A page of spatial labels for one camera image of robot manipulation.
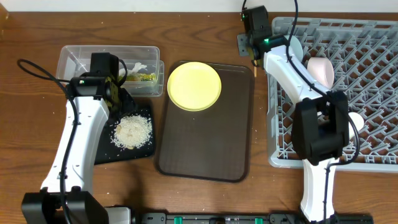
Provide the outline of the white bowl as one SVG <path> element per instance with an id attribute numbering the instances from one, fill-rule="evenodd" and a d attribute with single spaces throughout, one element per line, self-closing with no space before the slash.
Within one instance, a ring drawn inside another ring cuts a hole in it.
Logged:
<path id="1" fill-rule="evenodd" d="M 307 70 L 317 82 L 331 89 L 335 73 L 331 62 L 327 58 L 312 57 L 308 60 Z"/>

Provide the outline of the pale green cup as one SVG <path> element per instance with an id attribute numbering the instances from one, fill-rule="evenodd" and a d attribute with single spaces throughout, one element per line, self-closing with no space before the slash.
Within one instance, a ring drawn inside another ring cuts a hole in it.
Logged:
<path id="1" fill-rule="evenodd" d="M 349 112 L 348 115 L 352 119 L 357 131 L 360 131 L 364 126 L 363 117 L 356 112 Z M 348 123 L 348 124 L 349 124 L 349 138 L 352 138 L 355 136 L 354 129 L 353 129 L 351 123 Z"/>

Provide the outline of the green snack wrapper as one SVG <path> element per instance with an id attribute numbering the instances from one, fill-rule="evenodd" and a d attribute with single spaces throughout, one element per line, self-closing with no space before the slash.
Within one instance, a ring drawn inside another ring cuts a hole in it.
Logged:
<path id="1" fill-rule="evenodd" d="M 155 73 L 132 73 L 126 78 L 128 82 L 153 82 L 155 80 Z"/>

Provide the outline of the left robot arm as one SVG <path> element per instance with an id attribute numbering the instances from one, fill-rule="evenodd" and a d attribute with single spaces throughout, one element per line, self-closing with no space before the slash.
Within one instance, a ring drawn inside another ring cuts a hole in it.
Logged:
<path id="1" fill-rule="evenodd" d="M 132 223 L 128 207 L 104 207 L 93 196 L 93 168 L 103 128 L 127 97 L 118 77 L 122 60 L 108 52 L 91 55 L 90 70 L 69 80 L 55 78 L 37 64 L 41 79 L 64 92 L 67 117 L 58 150 L 39 192 L 26 193 L 22 214 L 27 223 Z"/>

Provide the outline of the light blue bowl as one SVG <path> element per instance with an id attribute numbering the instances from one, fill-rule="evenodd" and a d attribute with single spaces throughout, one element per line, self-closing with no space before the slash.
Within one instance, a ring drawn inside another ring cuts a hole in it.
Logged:
<path id="1" fill-rule="evenodd" d="M 292 36 L 290 40 L 290 45 L 289 45 L 289 55 L 290 56 L 295 56 L 300 63 L 302 63 L 303 60 L 303 48 L 296 36 Z"/>

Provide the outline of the yellow plate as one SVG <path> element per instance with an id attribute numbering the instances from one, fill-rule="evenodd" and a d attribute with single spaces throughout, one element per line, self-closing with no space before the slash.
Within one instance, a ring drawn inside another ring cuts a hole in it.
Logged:
<path id="1" fill-rule="evenodd" d="M 202 62 L 177 66 L 167 82 L 167 93 L 174 105 L 186 111 L 202 111 L 216 103 L 221 95 L 217 71 Z"/>

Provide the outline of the white plastic wrap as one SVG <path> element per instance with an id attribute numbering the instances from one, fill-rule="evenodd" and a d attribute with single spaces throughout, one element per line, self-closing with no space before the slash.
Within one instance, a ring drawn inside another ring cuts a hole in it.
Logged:
<path id="1" fill-rule="evenodd" d="M 140 63 L 140 62 L 136 62 L 133 66 L 132 69 L 127 69 L 127 75 L 133 75 L 134 73 L 138 73 L 140 70 L 146 70 L 147 66 Z M 126 74 L 126 71 L 124 68 L 121 68 L 119 70 L 119 76 L 124 76 Z"/>

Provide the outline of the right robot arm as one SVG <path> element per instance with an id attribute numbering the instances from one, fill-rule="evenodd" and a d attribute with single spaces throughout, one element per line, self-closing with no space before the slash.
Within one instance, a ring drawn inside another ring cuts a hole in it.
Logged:
<path id="1" fill-rule="evenodd" d="M 275 35 L 264 6 L 241 8 L 246 50 L 255 67 L 272 75 L 294 106 L 291 141 L 303 162 L 304 192 L 300 203 L 309 223 L 337 221 L 332 194 L 335 169 L 356 160 L 341 161 L 343 148 L 359 134 L 342 91 L 331 91 L 302 63 L 303 50 L 292 35 Z"/>

